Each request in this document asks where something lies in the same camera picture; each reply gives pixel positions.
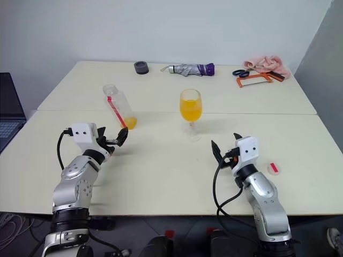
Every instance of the wine glass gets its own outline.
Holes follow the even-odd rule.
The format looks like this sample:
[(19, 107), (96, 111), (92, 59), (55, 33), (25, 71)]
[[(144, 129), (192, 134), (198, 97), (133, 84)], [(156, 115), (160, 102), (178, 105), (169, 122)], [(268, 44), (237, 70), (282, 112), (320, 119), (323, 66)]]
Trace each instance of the wine glass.
[(198, 141), (201, 136), (197, 133), (194, 122), (203, 112), (202, 96), (195, 89), (186, 89), (180, 94), (180, 113), (189, 122), (188, 135), (191, 141)]

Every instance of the scissors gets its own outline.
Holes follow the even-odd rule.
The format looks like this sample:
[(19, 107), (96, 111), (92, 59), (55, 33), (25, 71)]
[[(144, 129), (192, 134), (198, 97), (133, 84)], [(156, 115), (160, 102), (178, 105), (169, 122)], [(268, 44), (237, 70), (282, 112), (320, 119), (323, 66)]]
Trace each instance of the scissors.
[(249, 76), (250, 71), (249, 70), (236, 70), (232, 73), (233, 76), (240, 76), (240, 78), (245, 78)]

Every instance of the laptop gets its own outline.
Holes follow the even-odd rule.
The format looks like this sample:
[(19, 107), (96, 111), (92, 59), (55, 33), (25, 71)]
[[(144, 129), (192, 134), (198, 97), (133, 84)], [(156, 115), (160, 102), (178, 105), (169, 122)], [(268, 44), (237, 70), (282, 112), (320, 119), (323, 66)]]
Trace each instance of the laptop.
[(26, 123), (19, 97), (8, 72), (0, 73), (0, 153)]

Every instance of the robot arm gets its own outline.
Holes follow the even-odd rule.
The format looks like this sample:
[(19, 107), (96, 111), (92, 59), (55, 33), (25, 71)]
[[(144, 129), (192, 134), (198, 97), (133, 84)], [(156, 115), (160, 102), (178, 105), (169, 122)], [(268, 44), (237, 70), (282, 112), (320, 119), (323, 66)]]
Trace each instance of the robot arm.
[(123, 128), (115, 140), (106, 140), (105, 128), (94, 123), (71, 126), (72, 135), (83, 154), (77, 156), (61, 173), (61, 181), (53, 193), (53, 220), (51, 233), (46, 236), (44, 256), (92, 256), (88, 241), (88, 209), (93, 184), (100, 165), (114, 152), (113, 146), (121, 146), (128, 136)]
[[(236, 148), (226, 153), (236, 179), (243, 182), (244, 191), (252, 207), (263, 256), (295, 256), (287, 214), (279, 202), (278, 190), (255, 168), (258, 158), (258, 140), (235, 134)], [(222, 160), (218, 146), (212, 142), (218, 162)]]

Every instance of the plastic bottle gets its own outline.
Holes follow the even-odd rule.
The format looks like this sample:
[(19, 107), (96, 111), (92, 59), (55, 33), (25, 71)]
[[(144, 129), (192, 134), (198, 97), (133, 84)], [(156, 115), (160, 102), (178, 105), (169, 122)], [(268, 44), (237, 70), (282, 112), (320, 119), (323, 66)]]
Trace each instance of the plastic bottle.
[(113, 84), (105, 85), (102, 90), (121, 127), (128, 127), (128, 129), (133, 130), (137, 118), (134, 116), (124, 93)]

